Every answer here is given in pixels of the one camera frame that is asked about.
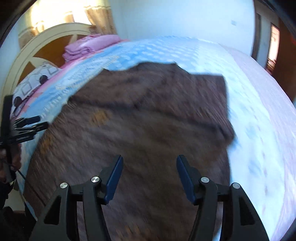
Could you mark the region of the person's left hand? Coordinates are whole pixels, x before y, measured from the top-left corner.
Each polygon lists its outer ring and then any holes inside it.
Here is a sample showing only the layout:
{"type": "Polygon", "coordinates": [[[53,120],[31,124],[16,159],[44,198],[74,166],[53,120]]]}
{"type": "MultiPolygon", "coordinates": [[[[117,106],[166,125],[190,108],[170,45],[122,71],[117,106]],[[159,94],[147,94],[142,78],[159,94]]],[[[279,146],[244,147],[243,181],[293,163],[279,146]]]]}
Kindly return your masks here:
{"type": "Polygon", "coordinates": [[[21,168],[21,152],[21,144],[13,146],[11,150],[11,161],[8,163],[6,158],[6,150],[1,149],[1,182],[10,182],[8,181],[7,174],[10,173],[10,171],[16,172],[21,168]]]}

